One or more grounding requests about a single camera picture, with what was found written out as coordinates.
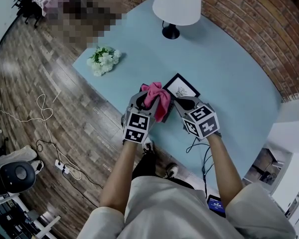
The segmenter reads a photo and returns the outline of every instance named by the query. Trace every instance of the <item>power strip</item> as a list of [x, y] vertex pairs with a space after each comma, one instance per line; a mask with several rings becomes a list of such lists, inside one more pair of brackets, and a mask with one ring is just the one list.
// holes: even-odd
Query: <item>power strip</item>
[[68, 174], [69, 172], [70, 172], [70, 170], [68, 169], [68, 168], [63, 168], [63, 166], [64, 166], [64, 164], [60, 161], [59, 162], [59, 160], [58, 159], [56, 159], [55, 160], [55, 166], [57, 167], [57, 168], [59, 168], [61, 171], [64, 169], [64, 173], [65, 174]]

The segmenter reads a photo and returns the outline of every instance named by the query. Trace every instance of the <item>wooden floor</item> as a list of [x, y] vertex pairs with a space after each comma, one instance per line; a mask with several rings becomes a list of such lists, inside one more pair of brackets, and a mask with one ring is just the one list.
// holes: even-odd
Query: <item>wooden floor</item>
[[[92, 180], [104, 185], [122, 149], [121, 114], [72, 68], [82, 50], [53, 37], [44, 20], [37, 29], [32, 22], [25, 25], [23, 21], [16, 21], [0, 46], [0, 109], [22, 120], [41, 117], [36, 99], [46, 94], [46, 107], [54, 109], [54, 116], [47, 121], [53, 140]], [[0, 128], [2, 135], [9, 137], [8, 153], [28, 144], [35, 149], [38, 139], [50, 141], [42, 121], [19, 123], [0, 113]], [[61, 216], [52, 229], [57, 237], [76, 238], [94, 206], [55, 168], [57, 156], [53, 146], [43, 148], [39, 156], [45, 168], [21, 199], [47, 220]], [[141, 156], [140, 149], [135, 165]], [[163, 168], [174, 160], [161, 152], [159, 157], [158, 173], [163, 173]], [[180, 178], [188, 173], [181, 171]], [[70, 176], [69, 179], [95, 205], [99, 204], [98, 186], [84, 175], [80, 181]]]

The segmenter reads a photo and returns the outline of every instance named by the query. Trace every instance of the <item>black and white sneaker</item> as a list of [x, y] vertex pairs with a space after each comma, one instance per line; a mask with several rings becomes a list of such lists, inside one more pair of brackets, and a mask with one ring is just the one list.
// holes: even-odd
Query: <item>black and white sneaker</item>
[[166, 173], [163, 178], [165, 178], [165, 179], [175, 178], [177, 175], [177, 172], [178, 172], [178, 165], [176, 165], [174, 163], [169, 164], [166, 167]]
[[144, 154], [153, 153], [153, 142], [149, 137], [146, 137], [145, 141], [142, 144]]

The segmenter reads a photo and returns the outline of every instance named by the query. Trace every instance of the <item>white t-shirt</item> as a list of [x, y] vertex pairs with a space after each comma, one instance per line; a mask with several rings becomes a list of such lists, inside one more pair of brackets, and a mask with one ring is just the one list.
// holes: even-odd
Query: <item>white t-shirt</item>
[[125, 217], [109, 207], [95, 209], [78, 239], [294, 239], [282, 211], [257, 183], [226, 207], [226, 218], [209, 210], [202, 190], [166, 179], [132, 181]]

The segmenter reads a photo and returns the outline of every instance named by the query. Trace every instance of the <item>blue screen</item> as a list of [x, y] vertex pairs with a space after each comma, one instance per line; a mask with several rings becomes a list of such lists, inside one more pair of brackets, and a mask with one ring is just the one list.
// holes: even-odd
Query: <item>blue screen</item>
[[223, 207], [223, 204], [218, 200], [210, 198], [209, 201], [208, 201], [208, 207], [211, 210], [218, 211], [218, 212], [221, 212], [221, 213], [225, 213], [225, 209]]

